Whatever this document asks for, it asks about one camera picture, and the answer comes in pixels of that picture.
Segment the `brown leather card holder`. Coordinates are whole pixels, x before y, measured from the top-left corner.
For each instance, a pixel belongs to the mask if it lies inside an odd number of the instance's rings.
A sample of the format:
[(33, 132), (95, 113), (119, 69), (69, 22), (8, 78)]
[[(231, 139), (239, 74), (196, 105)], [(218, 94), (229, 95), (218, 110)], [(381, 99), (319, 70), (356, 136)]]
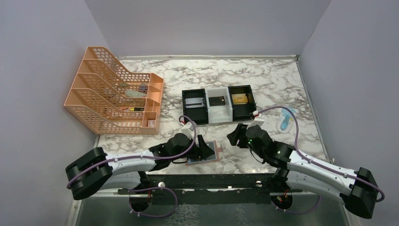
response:
[(213, 155), (209, 156), (205, 160), (190, 160), (190, 159), (188, 159), (187, 163), (185, 163), (186, 166), (199, 165), (199, 164), (220, 161), (220, 153), (222, 152), (222, 148), (220, 146), (218, 146), (218, 143), (215, 140), (213, 140), (213, 141), (206, 141), (206, 144), (210, 149), (212, 149)]

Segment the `black right sorting tray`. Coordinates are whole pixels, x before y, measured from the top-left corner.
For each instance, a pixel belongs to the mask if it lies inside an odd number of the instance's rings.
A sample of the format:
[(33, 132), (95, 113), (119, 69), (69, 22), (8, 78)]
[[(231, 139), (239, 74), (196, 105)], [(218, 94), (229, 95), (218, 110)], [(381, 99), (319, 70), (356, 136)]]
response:
[(247, 121), (256, 110), (256, 102), (250, 85), (229, 86), (232, 102), (232, 121)]

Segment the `blue packaged item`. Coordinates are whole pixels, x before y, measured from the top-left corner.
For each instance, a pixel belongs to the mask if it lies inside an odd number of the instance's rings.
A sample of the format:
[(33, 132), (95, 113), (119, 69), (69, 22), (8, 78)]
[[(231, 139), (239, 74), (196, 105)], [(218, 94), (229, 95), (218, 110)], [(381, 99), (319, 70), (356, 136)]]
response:
[(295, 120), (292, 114), (285, 108), (282, 108), (279, 114), (279, 118), (276, 122), (276, 129), (282, 134), (287, 134), (291, 131), (292, 126), (295, 124)]

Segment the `silver card in tray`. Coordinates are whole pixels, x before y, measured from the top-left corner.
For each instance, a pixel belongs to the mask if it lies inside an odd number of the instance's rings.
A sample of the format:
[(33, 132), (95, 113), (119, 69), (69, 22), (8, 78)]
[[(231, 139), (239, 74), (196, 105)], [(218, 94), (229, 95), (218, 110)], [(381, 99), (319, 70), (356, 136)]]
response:
[(202, 108), (204, 106), (204, 100), (202, 97), (186, 98), (185, 107), (189, 108)]

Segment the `black left sorting tray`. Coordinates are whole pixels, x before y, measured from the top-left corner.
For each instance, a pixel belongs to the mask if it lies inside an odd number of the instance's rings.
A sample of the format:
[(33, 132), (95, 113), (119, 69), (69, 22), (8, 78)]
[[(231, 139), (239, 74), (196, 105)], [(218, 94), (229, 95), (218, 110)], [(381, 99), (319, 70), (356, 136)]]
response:
[(182, 91), (183, 115), (189, 117), (197, 125), (209, 123), (205, 89), (189, 89)]

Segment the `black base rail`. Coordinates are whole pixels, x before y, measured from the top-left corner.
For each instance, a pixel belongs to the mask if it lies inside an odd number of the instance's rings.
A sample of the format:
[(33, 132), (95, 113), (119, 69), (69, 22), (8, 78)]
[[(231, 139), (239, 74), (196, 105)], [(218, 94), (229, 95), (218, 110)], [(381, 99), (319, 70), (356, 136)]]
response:
[(270, 195), (294, 192), (287, 183), (272, 173), (251, 174), (150, 174), (140, 188), (150, 191), (132, 192), (125, 188), (131, 204), (270, 204)]

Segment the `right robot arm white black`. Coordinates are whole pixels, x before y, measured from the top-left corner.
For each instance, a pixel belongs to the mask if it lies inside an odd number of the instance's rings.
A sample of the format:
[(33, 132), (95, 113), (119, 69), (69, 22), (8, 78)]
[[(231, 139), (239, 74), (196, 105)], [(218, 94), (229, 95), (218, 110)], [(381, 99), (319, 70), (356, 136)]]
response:
[(276, 167), (280, 182), (288, 188), (330, 197), (342, 203), (350, 213), (372, 218), (378, 185), (370, 170), (346, 169), (299, 154), (292, 145), (273, 140), (258, 125), (240, 123), (227, 138), (232, 146), (247, 148), (263, 163)]

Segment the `white middle sorting tray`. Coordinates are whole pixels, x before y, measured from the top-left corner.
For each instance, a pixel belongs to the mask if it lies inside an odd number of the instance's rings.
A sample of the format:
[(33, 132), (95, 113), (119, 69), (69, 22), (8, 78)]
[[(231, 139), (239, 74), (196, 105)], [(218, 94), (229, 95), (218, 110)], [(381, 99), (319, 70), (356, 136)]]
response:
[(229, 123), (233, 121), (232, 101), (228, 87), (206, 88), (208, 123)]

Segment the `yellow marker in rack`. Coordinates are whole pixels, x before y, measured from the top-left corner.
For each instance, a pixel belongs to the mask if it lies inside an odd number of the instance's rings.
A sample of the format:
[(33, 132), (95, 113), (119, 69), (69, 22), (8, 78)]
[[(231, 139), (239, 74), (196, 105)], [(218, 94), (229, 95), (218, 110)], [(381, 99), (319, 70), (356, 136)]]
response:
[(122, 107), (120, 108), (121, 111), (125, 112), (143, 112), (145, 108), (143, 107)]

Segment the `black card in tray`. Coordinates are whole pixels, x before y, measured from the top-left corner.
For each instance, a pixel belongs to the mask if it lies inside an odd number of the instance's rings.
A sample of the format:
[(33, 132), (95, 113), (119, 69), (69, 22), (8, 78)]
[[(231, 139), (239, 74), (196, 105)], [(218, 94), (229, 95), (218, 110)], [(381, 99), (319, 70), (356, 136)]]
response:
[(223, 106), (226, 105), (226, 101), (224, 99), (224, 96), (219, 96), (219, 97), (209, 97), (209, 106)]

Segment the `grey item in rack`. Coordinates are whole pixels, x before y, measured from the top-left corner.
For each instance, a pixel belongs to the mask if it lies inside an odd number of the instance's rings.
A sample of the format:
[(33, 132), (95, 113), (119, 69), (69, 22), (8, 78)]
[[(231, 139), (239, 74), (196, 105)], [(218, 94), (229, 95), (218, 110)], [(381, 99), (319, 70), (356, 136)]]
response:
[(127, 97), (142, 97), (143, 93), (135, 91), (135, 90), (128, 89), (128, 90), (125, 91), (125, 95)]

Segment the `small box in rack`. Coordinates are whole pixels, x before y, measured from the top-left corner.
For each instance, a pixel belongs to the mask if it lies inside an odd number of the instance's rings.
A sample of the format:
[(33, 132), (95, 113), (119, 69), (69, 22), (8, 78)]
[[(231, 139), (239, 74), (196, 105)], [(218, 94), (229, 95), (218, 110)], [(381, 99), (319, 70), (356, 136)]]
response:
[(156, 125), (156, 121), (155, 120), (148, 120), (148, 127), (154, 128)]

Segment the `gold card in tray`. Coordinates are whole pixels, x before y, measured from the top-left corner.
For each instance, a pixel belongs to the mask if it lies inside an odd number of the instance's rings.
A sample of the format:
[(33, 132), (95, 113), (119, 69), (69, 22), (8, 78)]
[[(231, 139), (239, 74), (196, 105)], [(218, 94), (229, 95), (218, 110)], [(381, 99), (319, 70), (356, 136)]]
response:
[(246, 94), (232, 94), (232, 101), (234, 105), (244, 105), (248, 103), (248, 97)]

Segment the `black sorting tray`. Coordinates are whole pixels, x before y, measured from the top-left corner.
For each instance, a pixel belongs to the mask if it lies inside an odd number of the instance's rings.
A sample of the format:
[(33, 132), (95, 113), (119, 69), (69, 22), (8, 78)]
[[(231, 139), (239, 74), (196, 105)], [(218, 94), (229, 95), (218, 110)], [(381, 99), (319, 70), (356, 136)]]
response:
[(250, 85), (229, 86), (232, 102), (232, 121), (247, 121), (256, 110), (256, 102)]
[(183, 115), (189, 117), (197, 125), (209, 123), (205, 89), (189, 89), (182, 91)]

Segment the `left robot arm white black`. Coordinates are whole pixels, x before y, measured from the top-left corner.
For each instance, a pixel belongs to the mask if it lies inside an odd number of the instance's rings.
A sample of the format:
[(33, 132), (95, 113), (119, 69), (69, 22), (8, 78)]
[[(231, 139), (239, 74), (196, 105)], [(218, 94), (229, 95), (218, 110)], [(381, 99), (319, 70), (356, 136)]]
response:
[(162, 170), (175, 164), (177, 159), (184, 159), (185, 164), (215, 158), (215, 147), (208, 145), (202, 135), (184, 133), (134, 155), (111, 155), (96, 147), (66, 167), (67, 188), (74, 200), (86, 199), (104, 189), (140, 189), (145, 183), (144, 173)]

